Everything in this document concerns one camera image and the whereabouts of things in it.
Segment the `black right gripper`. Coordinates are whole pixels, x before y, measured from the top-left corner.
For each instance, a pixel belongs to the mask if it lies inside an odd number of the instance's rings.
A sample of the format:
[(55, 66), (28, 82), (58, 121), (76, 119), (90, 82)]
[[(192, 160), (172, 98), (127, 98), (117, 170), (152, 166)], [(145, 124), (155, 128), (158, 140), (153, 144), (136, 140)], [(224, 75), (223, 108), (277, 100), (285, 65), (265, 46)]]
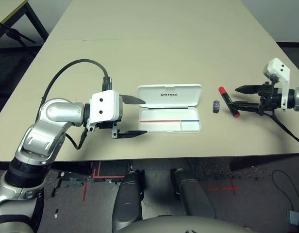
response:
[(262, 85), (243, 85), (235, 89), (242, 94), (257, 94), (260, 97), (260, 104), (247, 101), (232, 101), (227, 103), (232, 114), (240, 114), (239, 111), (254, 112), (263, 115), (265, 112), (272, 112), (281, 108), (282, 95), (275, 88), (275, 82), (265, 82)]

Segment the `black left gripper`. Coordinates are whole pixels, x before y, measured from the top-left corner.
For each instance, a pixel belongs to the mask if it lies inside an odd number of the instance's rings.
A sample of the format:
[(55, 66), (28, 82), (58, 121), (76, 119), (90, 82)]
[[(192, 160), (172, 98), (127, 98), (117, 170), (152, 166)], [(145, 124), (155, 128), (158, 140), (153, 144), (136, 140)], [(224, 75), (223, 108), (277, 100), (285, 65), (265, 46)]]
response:
[[(122, 101), (125, 104), (145, 104), (145, 101), (129, 95), (120, 94)], [(140, 135), (147, 133), (148, 131), (126, 131), (124, 133), (120, 132), (120, 129), (117, 126), (117, 121), (103, 121), (97, 124), (99, 129), (112, 129), (112, 138), (114, 139), (123, 139), (123, 138), (134, 138)]]

